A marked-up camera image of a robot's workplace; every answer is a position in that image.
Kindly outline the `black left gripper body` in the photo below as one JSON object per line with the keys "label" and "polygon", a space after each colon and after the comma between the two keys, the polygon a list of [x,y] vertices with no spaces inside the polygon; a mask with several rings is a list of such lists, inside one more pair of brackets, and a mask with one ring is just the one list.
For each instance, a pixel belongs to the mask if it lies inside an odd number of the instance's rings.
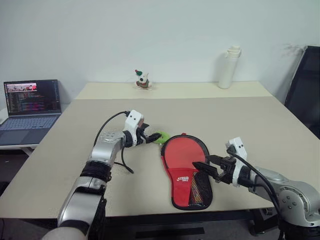
{"label": "black left gripper body", "polygon": [[146,143],[146,135],[145,135],[145,130],[142,131],[142,127],[138,127],[136,129],[136,145],[141,145],[143,143]]}

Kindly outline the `green round zipper pull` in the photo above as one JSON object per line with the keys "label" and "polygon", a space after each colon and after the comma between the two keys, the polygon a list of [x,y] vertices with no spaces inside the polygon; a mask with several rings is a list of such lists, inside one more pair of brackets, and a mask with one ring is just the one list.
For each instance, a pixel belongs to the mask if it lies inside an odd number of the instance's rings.
{"label": "green round zipper pull", "polygon": [[163,145],[167,140],[171,138],[171,136],[164,131],[157,131],[156,133],[160,134],[160,137],[153,142],[155,144]]}

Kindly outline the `black office chair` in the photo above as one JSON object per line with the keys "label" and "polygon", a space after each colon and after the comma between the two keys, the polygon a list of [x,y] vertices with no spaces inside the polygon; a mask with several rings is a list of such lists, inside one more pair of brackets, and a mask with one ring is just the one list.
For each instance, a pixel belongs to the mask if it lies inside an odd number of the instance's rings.
{"label": "black office chair", "polygon": [[320,139],[320,46],[303,50],[284,105]]}

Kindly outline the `small plush dog toy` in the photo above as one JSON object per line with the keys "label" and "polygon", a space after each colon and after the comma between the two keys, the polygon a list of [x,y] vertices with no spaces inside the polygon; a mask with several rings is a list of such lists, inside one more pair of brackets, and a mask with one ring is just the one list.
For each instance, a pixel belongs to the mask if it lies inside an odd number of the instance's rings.
{"label": "small plush dog toy", "polygon": [[135,82],[137,88],[142,90],[149,90],[152,88],[152,83],[149,80],[149,74],[147,72],[136,69],[135,74],[137,76],[137,81]]}

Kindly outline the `white water bottle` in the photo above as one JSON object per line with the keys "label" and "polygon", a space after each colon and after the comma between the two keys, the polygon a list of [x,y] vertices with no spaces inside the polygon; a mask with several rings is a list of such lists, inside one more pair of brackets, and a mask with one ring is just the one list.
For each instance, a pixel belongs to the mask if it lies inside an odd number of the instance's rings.
{"label": "white water bottle", "polygon": [[227,49],[223,61],[222,72],[220,73],[218,87],[220,89],[228,89],[233,82],[238,61],[241,57],[242,49],[238,45],[232,45]]}

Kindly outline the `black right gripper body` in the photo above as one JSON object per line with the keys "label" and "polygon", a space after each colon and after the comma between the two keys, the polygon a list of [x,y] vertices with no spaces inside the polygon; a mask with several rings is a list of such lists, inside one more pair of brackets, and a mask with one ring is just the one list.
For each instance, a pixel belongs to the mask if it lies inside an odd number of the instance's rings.
{"label": "black right gripper body", "polygon": [[223,182],[225,184],[231,184],[233,182],[233,174],[236,167],[237,160],[233,157],[224,157],[220,159],[217,165],[220,166],[222,173],[219,173],[216,183]]}

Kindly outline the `black table frame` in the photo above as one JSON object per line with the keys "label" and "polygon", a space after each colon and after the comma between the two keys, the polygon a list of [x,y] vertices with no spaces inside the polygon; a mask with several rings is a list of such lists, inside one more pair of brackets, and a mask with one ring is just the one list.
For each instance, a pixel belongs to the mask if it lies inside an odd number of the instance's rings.
{"label": "black table frame", "polygon": [[252,233],[260,234],[278,225],[278,215],[264,219],[262,209],[230,210],[230,211],[198,211],[166,214],[144,214],[132,216],[106,217],[104,230],[125,229],[131,226],[166,226],[179,224],[195,224],[216,221],[253,221]]}

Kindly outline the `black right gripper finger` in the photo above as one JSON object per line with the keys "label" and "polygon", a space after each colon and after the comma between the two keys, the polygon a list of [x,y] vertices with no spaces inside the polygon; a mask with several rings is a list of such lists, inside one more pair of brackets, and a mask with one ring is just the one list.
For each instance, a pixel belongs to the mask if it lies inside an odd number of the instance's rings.
{"label": "black right gripper finger", "polygon": [[214,179],[219,178],[219,173],[216,167],[213,167],[205,162],[193,162],[193,166],[199,171],[202,172],[208,176],[211,176]]}
{"label": "black right gripper finger", "polygon": [[218,155],[208,155],[206,156],[208,162],[212,164],[224,164],[225,158]]}

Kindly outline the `open grey laptop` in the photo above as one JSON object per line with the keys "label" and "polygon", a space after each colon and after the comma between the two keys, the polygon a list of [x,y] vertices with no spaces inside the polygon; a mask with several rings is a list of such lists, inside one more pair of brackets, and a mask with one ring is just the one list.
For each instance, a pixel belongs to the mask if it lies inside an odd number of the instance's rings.
{"label": "open grey laptop", "polygon": [[0,124],[0,146],[37,145],[62,114],[56,79],[3,83],[8,118]]}

